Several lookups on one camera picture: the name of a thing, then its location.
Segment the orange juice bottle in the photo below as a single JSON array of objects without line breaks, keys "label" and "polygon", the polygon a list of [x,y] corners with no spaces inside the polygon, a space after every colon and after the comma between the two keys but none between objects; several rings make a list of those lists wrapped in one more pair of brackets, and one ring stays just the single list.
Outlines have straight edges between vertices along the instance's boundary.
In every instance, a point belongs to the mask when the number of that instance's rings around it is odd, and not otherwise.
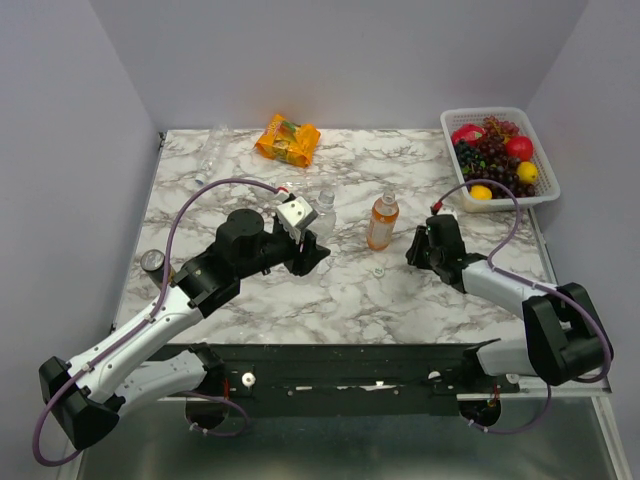
[{"label": "orange juice bottle", "polygon": [[399,206],[395,193],[392,190],[385,190],[375,200],[371,209],[366,234],[367,244],[371,250],[381,251],[389,246],[398,216]]}]

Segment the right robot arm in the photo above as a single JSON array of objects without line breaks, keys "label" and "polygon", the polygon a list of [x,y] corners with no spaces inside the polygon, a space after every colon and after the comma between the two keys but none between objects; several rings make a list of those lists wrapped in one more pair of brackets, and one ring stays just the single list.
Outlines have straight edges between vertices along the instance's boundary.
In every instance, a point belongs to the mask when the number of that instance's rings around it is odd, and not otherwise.
[{"label": "right robot arm", "polygon": [[454,216],[437,214],[417,226],[406,259],[524,323],[522,339],[493,340],[467,350],[469,361],[459,370],[467,389],[483,391],[496,376],[507,374],[559,386],[611,365],[613,348],[584,287],[536,283],[490,265],[486,256],[466,251]]}]

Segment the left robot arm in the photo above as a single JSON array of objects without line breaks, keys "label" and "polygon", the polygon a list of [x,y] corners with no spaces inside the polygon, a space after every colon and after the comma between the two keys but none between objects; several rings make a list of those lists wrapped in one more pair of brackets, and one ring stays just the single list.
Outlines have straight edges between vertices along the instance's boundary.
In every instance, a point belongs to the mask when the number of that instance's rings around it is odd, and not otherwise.
[{"label": "left robot arm", "polygon": [[310,226],[317,212],[304,199],[277,206],[273,228],[251,209],[233,211],[214,242],[188,260],[165,289],[123,328],[69,360],[52,357],[39,368],[43,399],[72,445],[84,450],[105,438],[126,410],[194,389],[214,393],[220,368],[189,351],[143,373],[141,364],[177,334],[234,299],[243,279],[284,265],[305,276],[330,251]]}]

